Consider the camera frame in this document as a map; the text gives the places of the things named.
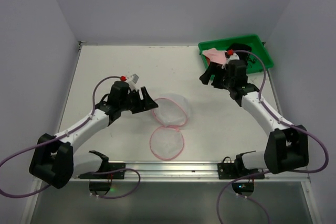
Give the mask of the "black bra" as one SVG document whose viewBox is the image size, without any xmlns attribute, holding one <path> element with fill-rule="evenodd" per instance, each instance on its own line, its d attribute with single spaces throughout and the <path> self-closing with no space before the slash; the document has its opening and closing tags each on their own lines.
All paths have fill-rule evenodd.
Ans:
<svg viewBox="0 0 336 224">
<path fill-rule="evenodd" d="M 233 43 L 227 48 L 227 50 L 233 50 L 233 51 L 244 50 L 244 51 L 252 52 L 252 47 L 247 44 Z M 246 52 L 238 52 L 237 54 L 239 58 L 243 60 L 247 65 L 257 62 L 255 58 L 253 58 L 250 54 Z"/>
</svg>

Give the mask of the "white mesh laundry bag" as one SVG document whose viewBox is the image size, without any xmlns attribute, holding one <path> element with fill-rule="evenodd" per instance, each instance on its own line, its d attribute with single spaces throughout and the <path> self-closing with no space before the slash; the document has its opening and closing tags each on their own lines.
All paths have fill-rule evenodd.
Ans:
<svg viewBox="0 0 336 224">
<path fill-rule="evenodd" d="M 188 123 L 191 106 L 184 96 L 175 93 L 162 94 L 154 101 L 158 107 L 152 109 L 152 115 L 160 126 L 150 137 L 150 151 L 162 161 L 171 161 L 184 149 L 185 140 L 181 128 Z"/>
</svg>

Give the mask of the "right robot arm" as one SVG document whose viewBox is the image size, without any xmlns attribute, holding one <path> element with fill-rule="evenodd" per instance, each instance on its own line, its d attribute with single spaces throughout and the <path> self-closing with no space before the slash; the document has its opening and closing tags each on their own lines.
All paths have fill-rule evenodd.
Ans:
<svg viewBox="0 0 336 224">
<path fill-rule="evenodd" d="M 267 169 L 273 174 L 307 166 L 309 152 L 305 128 L 292 125 L 269 106 L 261 95 L 261 88 L 248 82 L 246 68 L 243 60 L 232 60 L 226 65 L 211 62 L 200 76 L 202 84 L 228 90 L 230 97 L 268 136 L 265 150 L 238 154 L 235 165 L 245 170 Z"/>
</svg>

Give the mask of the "pink bra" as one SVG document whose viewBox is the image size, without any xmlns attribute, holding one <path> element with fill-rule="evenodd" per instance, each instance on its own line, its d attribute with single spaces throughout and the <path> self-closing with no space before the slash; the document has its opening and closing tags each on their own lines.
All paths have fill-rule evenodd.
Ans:
<svg viewBox="0 0 336 224">
<path fill-rule="evenodd" d="M 217 50 L 216 48 L 211 48 L 207 50 L 203 50 L 202 54 L 210 60 L 210 62 L 214 62 L 220 65 L 224 65 L 226 63 L 226 51 Z"/>
</svg>

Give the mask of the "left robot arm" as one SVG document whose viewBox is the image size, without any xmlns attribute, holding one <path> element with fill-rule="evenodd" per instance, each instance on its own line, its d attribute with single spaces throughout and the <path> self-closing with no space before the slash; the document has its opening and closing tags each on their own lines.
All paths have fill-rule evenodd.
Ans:
<svg viewBox="0 0 336 224">
<path fill-rule="evenodd" d="M 57 189 L 77 175 L 107 176 L 111 171 L 107 156 L 89 151 L 84 158 L 75 159 L 75 152 L 96 133 L 109 127 L 122 112 L 137 114 L 156 108 L 158 104 L 146 87 L 136 89 L 125 81 L 116 81 L 86 118 L 56 135 L 45 133 L 38 139 L 29 172 Z"/>
</svg>

